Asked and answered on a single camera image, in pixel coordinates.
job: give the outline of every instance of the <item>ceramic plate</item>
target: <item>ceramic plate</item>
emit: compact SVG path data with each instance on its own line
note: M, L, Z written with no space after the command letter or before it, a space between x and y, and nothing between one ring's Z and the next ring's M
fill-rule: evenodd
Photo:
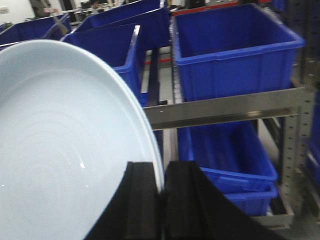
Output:
M123 80L76 46L32 40L0 52L0 239L81 240L128 161L163 170Z

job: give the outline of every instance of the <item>crate handle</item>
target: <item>crate handle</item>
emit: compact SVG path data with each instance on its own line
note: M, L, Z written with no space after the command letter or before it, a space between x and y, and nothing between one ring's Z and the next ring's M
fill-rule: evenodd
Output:
M237 179L232 177L220 176L217 181L219 184L230 184L236 186L247 187L249 185L248 180Z

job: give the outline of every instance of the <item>blue storage crate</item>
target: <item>blue storage crate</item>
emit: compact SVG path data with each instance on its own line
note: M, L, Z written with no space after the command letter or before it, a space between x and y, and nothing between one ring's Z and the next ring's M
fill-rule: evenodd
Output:
M58 15L58 19L71 31L68 15ZM0 33L0 51L22 41L33 39L55 39L55 20L52 16L15 24Z
M313 144L313 148L320 152L320 91L315 98L310 142ZM315 157L320 161L320 153Z
M178 151L225 194L266 191L278 177L251 122L180 128Z
M256 4L173 18L173 50L187 101L290 87L304 40Z
M70 33L62 41L83 48L109 64L140 99L144 57L135 24Z
M320 91L315 98L309 148L307 166L315 181L320 185Z
M1 23L1 24L0 24L0 33L5 30L5 26L6 26L5 23Z
M140 94L140 100L139 100L141 107L144 108L144 107L147 106L147 100L148 100L148 93L147 92L142 92Z
M287 10L287 4L287 0L272 0L272 5L280 12L285 12Z
M229 193L225 197L249 216L266 215L272 198L277 197L275 184L270 184L267 191Z
M145 50L169 45L170 16L164 0L139 0L87 17L75 33L104 25L138 24Z

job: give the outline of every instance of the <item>person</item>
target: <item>person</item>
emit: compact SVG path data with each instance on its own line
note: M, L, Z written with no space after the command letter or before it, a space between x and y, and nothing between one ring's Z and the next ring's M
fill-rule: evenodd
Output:
M93 0L91 1L92 6L91 6L91 11L93 14L98 14L98 8L99 8L99 1L98 0Z
M48 0L44 0L47 6L50 8L51 4ZM50 11L46 8L46 6L43 4L41 0L30 0L32 10L34 12L34 15L37 18L46 18L50 16L50 11L57 13L57 9L50 9Z

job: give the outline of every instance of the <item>white wall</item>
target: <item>white wall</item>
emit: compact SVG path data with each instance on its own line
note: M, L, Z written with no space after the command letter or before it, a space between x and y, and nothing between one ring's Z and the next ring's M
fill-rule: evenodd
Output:
M9 8L9 13L0 14L0 23L17 24L35 16L29 0L0 0L0 6Z

